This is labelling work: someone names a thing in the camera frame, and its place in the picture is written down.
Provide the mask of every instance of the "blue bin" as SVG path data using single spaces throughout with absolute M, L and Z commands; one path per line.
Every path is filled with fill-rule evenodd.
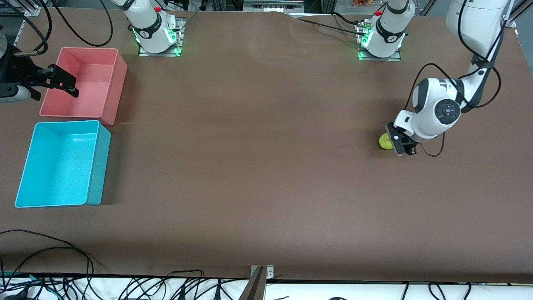
M 96 120 L 35 124 L 15 206 L 100 204 L 110 142 Z

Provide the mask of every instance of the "green led light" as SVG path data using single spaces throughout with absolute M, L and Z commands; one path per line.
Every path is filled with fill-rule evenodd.
M 167 38 L 168 38 L 168 42 L 170 43 L 174 43 L 174 40 L 176 39 L 176 36 L 175 35 L 170 35 L 171 32 L 170 30 L 165 30 L 165 34 L 167 35 Z
M 141 42 L 139 42 L 139 36 L 137 35 L 137 33 L 134 31 L 133 34 L 135 35 L 135 40 L 137 41 L 137 43 L 141 44 Z
M 176 56 L 181 56 L 181 47 L 177 47 L 176 49 L 174 49 L 174 54 Z

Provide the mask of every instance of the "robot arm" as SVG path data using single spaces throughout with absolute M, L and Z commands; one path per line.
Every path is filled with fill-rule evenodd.
M 139 44 L 150 53 L 161 53 L 176 43 L 176 17 L 156 11 L 150 0 L 111 0 L 124 11 Z
M 393 55 L 400 47 L 405 29 L 415 14 L 413 0 L 389 0 L 381 15 L 365 20 L 369 32 L 361 46 L 379 58 Z
M 475 108 L 481 100 L 502 40 L 500 19 L 507 0 L 476 1 L 468 5 L 458 1 L 462 2 L 454 0 L 450 6 L 447 26 L 476 53 L 468 75 L 452 80 L 426 78 L 416 85 L 411 97 L 414 112 L 402 110 L 386 126 L 396 155 L 416 154 L 417 144 L 446 132 L 462 113 Z

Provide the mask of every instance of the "tennis ball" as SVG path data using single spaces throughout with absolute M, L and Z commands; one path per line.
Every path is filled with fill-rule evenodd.
M 392 149 L 391 139 L 387 133 L 384 133 L 379 137 L 379 145 L 385 150 Z

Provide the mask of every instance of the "red plastic bin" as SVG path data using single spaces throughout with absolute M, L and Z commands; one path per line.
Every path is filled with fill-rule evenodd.
M 115 124 L 127 70 L 118 50 L 65 47 L 59 52 L 56 64 L 76 77 L 79 97 L 48 89 L 39 115 L 96 119 L 104 125 Z

